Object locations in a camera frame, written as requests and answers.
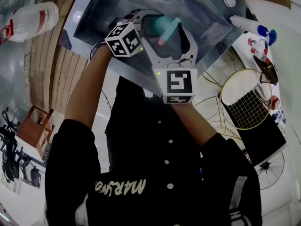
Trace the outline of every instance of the transparent plastic container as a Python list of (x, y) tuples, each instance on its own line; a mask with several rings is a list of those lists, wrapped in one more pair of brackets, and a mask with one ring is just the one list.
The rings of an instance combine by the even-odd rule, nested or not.
[(12, 19), (14, 35), (9, 40), (24, 42), (52, 29), (58, 22), (59, 10), (53, 2), (38, 3), (19, 9)]
[(13, 13), (22, 7), (34, 4), (35, 0), (0, 0), (0, 28), (7, 25)]

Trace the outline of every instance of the person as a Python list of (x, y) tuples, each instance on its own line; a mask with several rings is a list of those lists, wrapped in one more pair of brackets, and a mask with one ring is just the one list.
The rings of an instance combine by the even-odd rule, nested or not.
[[(246, 223), (239, 225), (261, 225), (258, 177), (235, 142), (191, 104), (165, 105), (123, 77), (105, 131), (110, 168), (100, 173), (91, 128), (111, 57), (106, 45), (96, 51), (54, 136), (49, 225), (231, 225), (236, 216)], [(231, 209), (241, 177), (239, 207)]]

